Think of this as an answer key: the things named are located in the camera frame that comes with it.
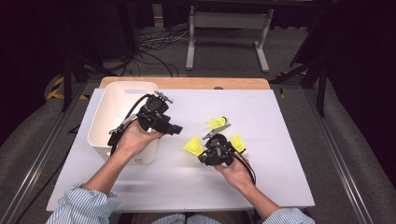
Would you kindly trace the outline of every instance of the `shirt sleeve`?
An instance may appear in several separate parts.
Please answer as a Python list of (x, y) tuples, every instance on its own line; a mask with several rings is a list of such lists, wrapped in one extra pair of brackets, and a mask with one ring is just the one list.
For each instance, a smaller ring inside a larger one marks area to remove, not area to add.
[(121, 203), (113, 193), (108, 196), (98, 190), (82, 189), (83, 184), (67, 188), (58, 207), (49, 217), (52, 223), (109, 223), (111, 213)]
[(290, 223), (290, 224), (314, 224), (311, 217), (306, 216), (297, 208), (279, 208), (273, 212), (263, 224)]

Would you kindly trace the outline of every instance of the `person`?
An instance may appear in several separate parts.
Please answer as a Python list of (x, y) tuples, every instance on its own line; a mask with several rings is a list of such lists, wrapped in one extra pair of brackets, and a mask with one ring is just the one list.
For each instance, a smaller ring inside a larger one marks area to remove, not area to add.
[[(108, 218), (120, 204), (120, 198), (111, 192), (111, 188), (121, 170), (151, 141), (162, 136), (163, 133), (144, 131), (138, 120), (132, 122), (122, 135), (116, 151), (105, 164), (86, 183), (76, 184), (65, 191), (62, 199), (58, 201), (58, 207), (51, 214), (47, 223), (109, 223)], [(215, 166), (215, 169), (224, 175), (230, 186), (237, 189), (256, 208), (264, 220), (263, 223), (315, 223), (312, 218), (304, 215), (299, 209), (280, 208), (271, 201), (254, 186), (248, 171), (238, 160), (234, 160), (228, 167), (218, 165)], [(153, 223), (219, 224), (221, 222), (204, 214), (190, 217), (183, 214), (168, 214), (168, 216), (155, 219)]]

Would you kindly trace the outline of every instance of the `yellow shuttlecock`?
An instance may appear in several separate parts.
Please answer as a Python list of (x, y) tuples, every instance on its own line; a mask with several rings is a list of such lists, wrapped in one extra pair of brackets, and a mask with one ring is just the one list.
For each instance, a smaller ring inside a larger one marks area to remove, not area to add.
[(207, 122), (207, 126), (210, 130), (217, 129), (218, 127), (224, 126), (227, 123), (227, 119), (225, 117), (220, 118), (212, 118)]
[(239, 153), (242, 154), (246, 150), (244, 144), (242, 143), (241, 136), (239, 134), (234, 136), (230, 142), (231, 145), (233, 145), (233, 147), (235, 148), (235, 150), (238, 151)]
[(197, 135), (195, 135), (183, 148), (195, 156), (200, 156), (204, 152)]

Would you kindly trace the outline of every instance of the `white plastic container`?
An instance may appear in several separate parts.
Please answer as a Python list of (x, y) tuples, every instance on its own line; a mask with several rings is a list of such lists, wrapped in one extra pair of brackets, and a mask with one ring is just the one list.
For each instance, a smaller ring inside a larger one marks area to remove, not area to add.
[[(111, 150), (111, 147), (107, 145), (110, 138), (109, 132), (120, 126), (140, 97), (147, 93), (153, 94), (157, 90), (157, 85), (152, 82), (120, 81), (107, 85), (88, 133), (89, 144), (105, 161), (109, 158)], [(132, 114), (137, 113), (145, 102), (146, 100), (140, 102)], [(157, 141), (152, 141), (142, 153), (134, 156), (128, 164), (149, 164), (154, 161)]]

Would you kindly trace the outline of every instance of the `hazard tape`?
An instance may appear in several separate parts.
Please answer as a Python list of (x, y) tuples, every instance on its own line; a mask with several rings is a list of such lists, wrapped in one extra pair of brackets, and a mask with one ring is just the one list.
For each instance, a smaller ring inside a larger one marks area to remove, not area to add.
[[(55, 84), (53, 85), (51, 91), (49, 92), (47, 99), (52, 99), (52, 98), (59, 99), (59, 100), (64, 99), (63, 94), (57, 93), (57, 91), (59, 90), (59, 87), (62, 85), (63, 82), (64, 82), (64, 75), (60, 74), (58, 79), (56, 80)], [(84, 95), (80, 95), (79, 99), (80, 100), (89, 100), (89, 99), (91, 99), (91, 96), (84, 94)]]

